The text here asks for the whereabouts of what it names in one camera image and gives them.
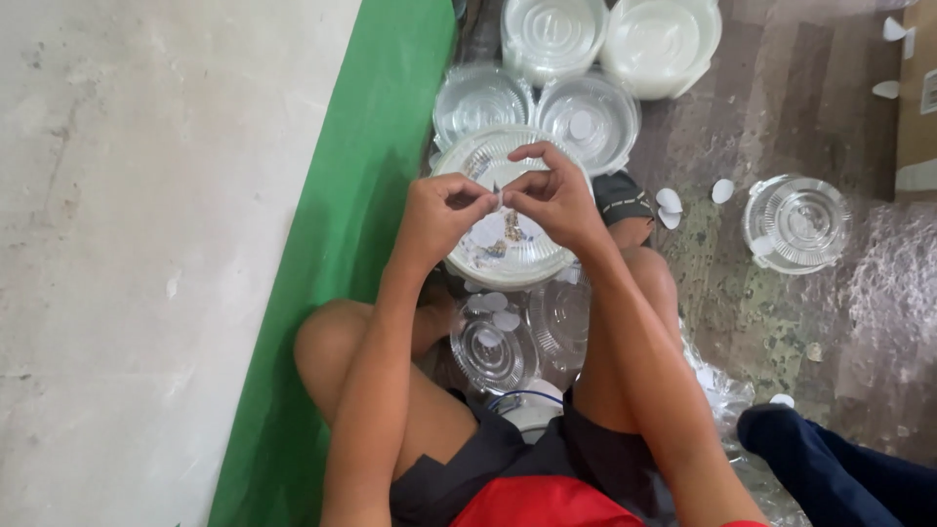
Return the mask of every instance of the dark blue pants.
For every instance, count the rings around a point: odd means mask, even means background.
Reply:
[[[935,470],[850,444],[779,404],[746,410],[737,429],[813,527],[937,525]]]

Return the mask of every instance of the white wall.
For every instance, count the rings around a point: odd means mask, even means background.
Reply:
[[[360,0],[0,5],[0,523],[207,521]]]

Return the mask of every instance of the round plastic container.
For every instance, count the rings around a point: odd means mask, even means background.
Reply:
[[[473,386],[502,395],[540,378],[540,357],[527,324],[520,321],[513,330],[503,329],[509,326],[498,323],[498,313],[486,308],[482,297],[475,294],[456,306],[449,335],[453,357]],[[514,304],[500,312],[520,317]]]
[[[578,265],[530,292],[530,330],[544,358],[560,371],[580,369],[586,360],[591,297],[592,287]]]
[[[832,265],[849,240],[852,215],[826,181],[784,174],[756,183],[742,219],[754,261],[789,275]]]
[[[507,0],[501,11],[504,67],[534,86],[585,73],[605,42],[604,0]]]
[[[436,146],[445,152],[481,128],[529,124],[532,113],[533,95],[526,81],[492,65],[450,68],[433,109]]]
[[[721,36],[717,0],[618,0],[599,60],[637,98],[677,98],[709,70]]]
[[[504,188],[526,171],[546,170],[540,159],[513,162],[507,158],[517,147],[538,141],[552,142],[587,178],[586,169],[562,142],[524,125],[469,134],[442,156],[432,175],[459,172],[485,188],[494,189],[496,183]],[[507,207],[473,225],[446,257],[457,275],[493,291],[525,291],[549,280],[573,260],[573,254],[555,244],[533,220]]]
[[[620,85],[590,72],[545,86],[533,124],[566,143],[594,176],[612,173],[628,162],[641,128],[641,111]]]

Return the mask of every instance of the hand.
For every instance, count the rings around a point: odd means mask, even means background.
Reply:
[[[548,141],[526,144],[508,159],[542,158],[547,171],[530,171],[506,185],[504,204],[533,219],[554,242],[578,254],[595,234],[606,233],[582,171]]]
[[[425,279],[469,228],[497,206],[498,196],[461,173],[413,181],[391,262]]]

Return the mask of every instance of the green strip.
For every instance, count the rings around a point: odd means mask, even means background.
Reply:
[[[450,0],[363,0],[231,430],[210,527],[314,525],[328,430],[292,361],[336,297],[373,302],[454,44]]]

